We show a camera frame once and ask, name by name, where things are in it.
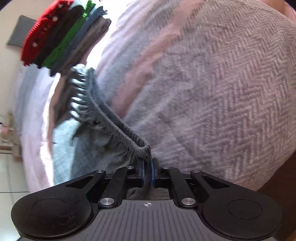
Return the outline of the grey-blue garment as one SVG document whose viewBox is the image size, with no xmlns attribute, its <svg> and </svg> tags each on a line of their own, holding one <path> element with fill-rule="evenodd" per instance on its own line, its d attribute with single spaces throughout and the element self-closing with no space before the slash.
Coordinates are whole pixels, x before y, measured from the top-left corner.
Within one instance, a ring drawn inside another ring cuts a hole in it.
<svg viewBox="0 0 296 241">
<path fill-rule="evenodd" d="M 66 75 L 65 86 L 54 106 L 54 184 L 87 173 L 108 174 L 126 166 L 142 169 L 150 163 L 151 148 L 111 109 L 95 82 L 95 71 L 78 64 Z M 146 198 L 149 187 L 133 191 L 131 198 Z"/>
</svg>

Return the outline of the red knitted folded garment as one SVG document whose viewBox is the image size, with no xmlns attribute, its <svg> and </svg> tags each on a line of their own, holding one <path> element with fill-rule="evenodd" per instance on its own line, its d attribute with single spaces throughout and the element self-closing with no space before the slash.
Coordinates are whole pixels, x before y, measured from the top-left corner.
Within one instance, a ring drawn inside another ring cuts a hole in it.
<svg viewBox="0 0 296 241">
<path fill-rule="evenodd" d="M 57 21 L 68 11 L 74 1 L 53 1 L 37 19 L 34 26 L 27 34 L 23 43 L 21 61 L 24 66 L 29 66 L 41 52 L 49 34 L 57 25 Z"/>
</svg>

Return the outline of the grey folded garment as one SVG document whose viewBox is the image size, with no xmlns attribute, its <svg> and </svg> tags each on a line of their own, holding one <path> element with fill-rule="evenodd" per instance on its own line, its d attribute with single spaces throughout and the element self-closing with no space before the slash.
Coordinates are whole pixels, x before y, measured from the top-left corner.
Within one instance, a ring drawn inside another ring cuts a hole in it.
<svg viewBox="0 0 296 241">
<path fill-rule="evenodd" d="M 73 66 L 79 64 L 90 48 L 106 34 L 110 24 L 110 19 L 105 19 L 104 17 L 99 18 L 83 36 L 82 40 L 74 45 L 74 49 L 70 50 L 67 59 L 62 61 L 62 65 L 58 67 L 58 72 L 65 75 Z"/>
</svg>

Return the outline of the green folded garment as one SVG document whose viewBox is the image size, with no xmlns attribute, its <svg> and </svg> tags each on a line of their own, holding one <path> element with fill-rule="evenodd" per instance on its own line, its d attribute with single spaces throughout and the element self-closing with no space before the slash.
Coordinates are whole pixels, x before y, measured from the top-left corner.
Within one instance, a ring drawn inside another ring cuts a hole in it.
<svg viewBox="0 0 296 241">
<path fill-rule="evenodd" d="M 82 26 L 83 22 L 86 20 L 86 17 L 90 14 L 93 8 L 96 6 L 96 3 L 93 1 L 81 1 L 84 6 L 84 13 L 79 18 L 72 28 L 68 31 L 67 35 L 63 38 L 63 40 L 59 43 L 59 45 L 51 52 L 51 54 L 45 59 L 42 63 L 42 67 L 46 67 L 48 69 L 51 68 L 54 61 L 58 59 L 58 55 L 62 52 L 62 48 L 68 43 L 68 41 L 74 36 L 74 34 L 78 31 L 78 29 Z"/>
</svg>

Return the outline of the pink grey bed quilt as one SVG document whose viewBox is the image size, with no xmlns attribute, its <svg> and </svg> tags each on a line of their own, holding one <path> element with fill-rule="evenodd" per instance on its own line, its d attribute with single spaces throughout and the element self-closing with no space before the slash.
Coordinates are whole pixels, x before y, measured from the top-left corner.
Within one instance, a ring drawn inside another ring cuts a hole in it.
<svg viewBox="0 0 296 241">
<path fill-rule="evenodd" d="M 295 152 L 289 6 L 131 1 L 94 71 L 107 105 L 149 142 L 161 166 L 258 190 Z M 66 75 L 21 72 L 16 123 L 30 192 L 54 185 L 54 106 Z"/>
</svg>

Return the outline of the cream dressing table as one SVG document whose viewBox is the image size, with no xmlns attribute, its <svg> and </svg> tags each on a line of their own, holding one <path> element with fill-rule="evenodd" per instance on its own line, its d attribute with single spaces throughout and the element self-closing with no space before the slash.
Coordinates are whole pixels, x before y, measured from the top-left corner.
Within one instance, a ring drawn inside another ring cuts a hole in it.
<svg viewBox="0 0 296 241">
<path fill-rule="evenodd" d="M 22 157 L 21 142 L 12 113 L 1 115 L 1 154 L 11 154 L 17 159 Z"/>
</svg>

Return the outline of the grey pillow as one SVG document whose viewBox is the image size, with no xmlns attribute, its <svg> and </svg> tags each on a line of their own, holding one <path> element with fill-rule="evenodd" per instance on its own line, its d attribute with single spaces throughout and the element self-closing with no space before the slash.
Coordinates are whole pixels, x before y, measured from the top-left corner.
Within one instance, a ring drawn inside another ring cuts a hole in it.
<svg viewBox="0 0 296 241">
<path fill-rule="evenodd" d="M 31 28 L 34 27 L 35 22 L 36 20 L 28 18 L 27 16 L 19 16 L 16 26 L 6 44 L 8 46 L 22 48 L 28 33 Z"/>
</svg>

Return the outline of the black folded garment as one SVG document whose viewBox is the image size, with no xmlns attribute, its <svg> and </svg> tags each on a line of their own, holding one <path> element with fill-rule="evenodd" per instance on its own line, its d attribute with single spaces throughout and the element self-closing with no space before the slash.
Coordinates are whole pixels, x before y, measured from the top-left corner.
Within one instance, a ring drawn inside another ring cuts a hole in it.
<svg viewBox="0 0 296 241">
<path fill-rule="evenodd" d="M 34 64 L 40 69 L 42 63 L 51 54 L 51 52 L 59 45 L 63 38 L 67 35 L 68 31 L 72 28 L 75 22 L 81 18 L 84 13 L 84 6 L 81 1 L 74 1 L 67 12 L 57 21 L 57 25 L 49 34 L 41 52 L 34 59 Z"/>
</svg>

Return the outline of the blue folded garment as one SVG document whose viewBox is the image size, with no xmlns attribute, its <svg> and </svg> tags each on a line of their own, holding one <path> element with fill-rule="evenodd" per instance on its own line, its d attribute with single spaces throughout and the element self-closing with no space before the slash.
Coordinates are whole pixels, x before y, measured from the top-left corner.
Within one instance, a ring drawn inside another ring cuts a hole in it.
<svg viewBox="0 0 296 241">
<path fill-rule="evenodd" d="M 74 34 L 74 36 L 68 41 L 65 47 L 62 48 L 62 52 L 58 55 L 58 59 L 54 61 L 50 68 L 50 76 L 53 77 L 59 72 L 61 67 L 64 65 L 65 61 L 70 56 L 71 52 L 78 46 L 78 44 L 85 37 L 87 32 L 93 27 L 93 25 L 100 20 L 103 15 L 107 12 L 103 9 L 103 6 L 99 6 L 86 18 L 82 26 Z"/>
</svg>

